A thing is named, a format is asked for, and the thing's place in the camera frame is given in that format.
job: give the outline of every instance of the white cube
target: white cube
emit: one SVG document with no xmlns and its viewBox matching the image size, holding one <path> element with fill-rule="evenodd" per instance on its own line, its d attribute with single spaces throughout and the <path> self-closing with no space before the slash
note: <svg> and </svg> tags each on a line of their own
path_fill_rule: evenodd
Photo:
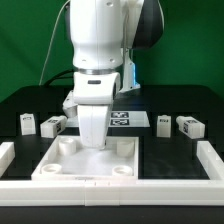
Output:
<svg viewBox="0 0 224 224">
<path fill-rule="evenodd" d="M 161 138 L 171 137 L 171 116 L 158 116 L 156 136 Z"/>
</svg>

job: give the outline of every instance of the black table surface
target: black table surface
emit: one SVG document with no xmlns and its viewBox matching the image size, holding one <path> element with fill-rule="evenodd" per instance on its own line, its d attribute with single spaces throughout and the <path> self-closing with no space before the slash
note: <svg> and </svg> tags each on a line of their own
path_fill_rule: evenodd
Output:
<svg viewBox="0 0 224 224">
<path fill-rule="evenodd" d="M 70 86 L 29 86 L 0 103 L 0 143 L 13 141 L 16 158 L 1 180 L 30 180 L 35 167 L 53 142 L 40 137 L 40 124 L 62 115 Z M 146 111 L 149 128 L 109 128 L 108 136 L 137 136 L 139 179 L 208 179 L 196 157 L 197 140 L 178 130 L 177 116 L 192 116 L 206 125 L 205 138 L 224 159 L 224 101 L 204 86 L 144 86 L 119 94 L 114 111 Z M 33 113 L 37 134 L 22 136 L 19 116 Z M 156 137 L 157 116 L 172 116 L 171 138 Z M 67 128 L 63 135 L 79 135 Z M 8 223 L 222 223 L 224 207 L 120 206 L 120 207 L 1 207 Z"/>
</svg>

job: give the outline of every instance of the green backdrop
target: green backdrop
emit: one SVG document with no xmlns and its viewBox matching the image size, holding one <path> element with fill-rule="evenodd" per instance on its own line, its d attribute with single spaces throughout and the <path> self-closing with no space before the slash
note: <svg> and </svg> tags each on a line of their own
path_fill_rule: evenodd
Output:
<svg viewBox="0 0 224 224">
<path fill-rule="evenodd" d="M 135 51 L 138 81 L 205 85 L 224 98 L 224 1 L 160 2 L 164 35 L 151 49 Z M 64 3 L 0 0 L 0 101 L 20 87 L 39 84 L 54 23 Z M 62 17 L 45 80 L 72 68 L 72 56 Z"/>
</svg>

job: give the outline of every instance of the white plastic part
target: white plastic part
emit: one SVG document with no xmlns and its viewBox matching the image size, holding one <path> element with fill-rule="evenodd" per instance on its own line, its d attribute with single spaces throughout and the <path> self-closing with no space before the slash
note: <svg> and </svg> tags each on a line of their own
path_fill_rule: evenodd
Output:
<svg viewBox="0 0 224 224">
<path fill-rule="evenodd" d="M 33 114 L 20 115 L 20 124 L 22 135 L 36 134 L 36 126 Z"/>
<path fill-rule="evenodd" d="M 124 64 L 123 87 L 120 92 L 123 93 L 133 89 L 139 89 L 140 87 L 140 84 L 136 82 L 135 64 L 131 61 L 129 51 L 127 50 Z"/>
<path fill-rule="evenodd" d="M 0 177 L 4 174 L 12 160 L 15 158 L 13 142 L 3 142 L 0 145 Z"/>
<path fill-rule="evenodd" d="M 59 142 L 63 138 L 72 138 L 76 142 L 76 153 L 71 155 L 61 155 Z M 134 153 L 129 157 L 117 155 L 117 141 L 133 141 Z M 83 147 L 78 136 L 57 136 L 47 153 L 44 155 L 35 171 L 32 174 L 34 181 L 130 181 L 136 180 L 138 176 L 138 138 L 137 137 L 107 137 L 105 150 Z M 63 174 L 42 175 L 41 169 L 48 164 L 59 164 Z M 131 167 L 131 176 L 112 176 L 112 169 L 117 166 Z"/>
<path fill-rule="evenodd" d="M 69 118 L 77 116 L 77 104 L 74 103 L 73 90 L 71 90 L 63 102 L 63 111 Z"/>
<path fill-rule="evenodd" d="M 197 157 L 210 180 L 224 180 L 224 163 L 208 141 L 198 141 Z"/>
<path fill-rule="evenodd" d="M 112 205 L 118 206 L 119 185 L 109 181 L 88 181 L 85 184 L 85 205 L 99 206 Z"/>
<path fill-rule="evenodd" d="M 120 157 L 133 156 L 135 150 L 135 143 L 133 140 L 119 140 L 117 141 L 117 155 Z"/>
<path fill-rule="evenodd" d="M 179 116 L 176 119 L 179 130 L 191 139 L 204 138 L 205 125 L 193 117 Z"/>
<path fill-rule="evenodd" d="M 120 165 L 120 166 L 116 166 L 112 169 L 112 175 L 119 176 L 119 177 L 132 176 L 133 170 L 129 166 Z"/>
<path fill-rule="evenodd" d="M 171 137 L 171 116 L 158 116 L 156 136 L 162 138 Z"/>
<path fill-rule="evenodd" d="M 59 140 L 59 153 L 62 156 L 69 156 L 76 152 L 75 139 L 64 137 Z"/>
<path fill-rule="evenodd" d="M 53 116 L 40 125 L 41 137 L 54 138 L 65 130 L 67 117 Z"/>
<path fill-rule="evenodd" d="M 61 174 L 62 167 L 59 164 L 47 164 L 41 168 L 41 174 L 43 175 L 54 175 L 54 174 Z"/>
<path fill-rule="evenodd" d="M 123 17 L 120 0 L 71 0 L 70 28 L 75 49 L 74 66 L 101 70 L 122 64 Z"/>
<path fill-rule="evenodd" d="M 74 83 L 73 96 L 76 104 L 112 104 L 114 95 L 120 89 L 120 74 L 85 75 L 75 72 Z"/>
<path fill-rule="evenodd" d="M 79 131 L 83 146 L 105 148 L 111 105 L 78 106 Z"/>
</svg>

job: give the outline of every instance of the circular hole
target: circular hole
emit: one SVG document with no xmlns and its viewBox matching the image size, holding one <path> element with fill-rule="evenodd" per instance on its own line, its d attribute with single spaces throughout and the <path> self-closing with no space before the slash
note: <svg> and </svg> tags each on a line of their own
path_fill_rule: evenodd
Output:
<svg viewBox="0 0 224 224">
<path fill-rule="evenodd" d="M 42 167 L 42 174 L 59 174 L 61 173 L 61 165 L 59 164 L 48 164 Z"/>
<path fill-rule="evenodd" d="M 114 6 L 113 2 L 107 2 L 107 6 L 112 7 Z"/>
<path fill-rule="evenodd" d="M 129 166 L 116 166 L 112 169 L 113 176 L 132 176 L 133 170 Z"/>
</svg>

